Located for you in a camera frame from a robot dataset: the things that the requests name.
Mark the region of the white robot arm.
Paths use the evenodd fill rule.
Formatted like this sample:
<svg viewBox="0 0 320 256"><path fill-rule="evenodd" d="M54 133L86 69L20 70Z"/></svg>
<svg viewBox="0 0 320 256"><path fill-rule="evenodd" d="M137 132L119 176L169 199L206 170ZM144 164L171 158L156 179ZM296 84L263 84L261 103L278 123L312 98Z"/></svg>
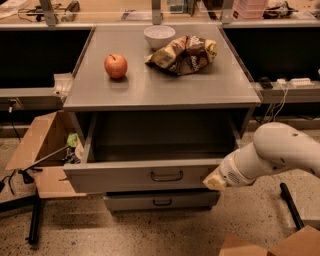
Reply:
<svg viewBox="0 0 320 256"><path fill-rule="evenodd" d="M222 191L291 169L320 177L320 143L287 124L270 122L255 131L251 143L228 154L203 183Z"/></svg>

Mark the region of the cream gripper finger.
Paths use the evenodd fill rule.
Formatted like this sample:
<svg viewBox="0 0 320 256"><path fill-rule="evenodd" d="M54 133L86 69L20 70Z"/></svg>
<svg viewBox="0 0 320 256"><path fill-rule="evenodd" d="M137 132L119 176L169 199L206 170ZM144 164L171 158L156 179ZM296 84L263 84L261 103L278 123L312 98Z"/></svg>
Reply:
<svg viewBox="0 0 320 256"><path fill-rule="evenodd" d="M227 187L227 181L221 172L220 167L217 167L204 180L203 184L210 190L223 191Z"/></svg>

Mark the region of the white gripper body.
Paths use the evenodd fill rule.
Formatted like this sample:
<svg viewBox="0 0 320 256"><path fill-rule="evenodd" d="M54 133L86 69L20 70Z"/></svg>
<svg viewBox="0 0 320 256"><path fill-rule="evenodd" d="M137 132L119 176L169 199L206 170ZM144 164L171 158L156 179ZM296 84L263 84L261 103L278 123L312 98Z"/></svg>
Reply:
<svg viewBox="0 0 320 256"><path fill-rule="evenodd" d="M228 154L219 165L219 173L228 186L242 187L252 185L255 180L240 173L235 162L235 154Z"/></svg>

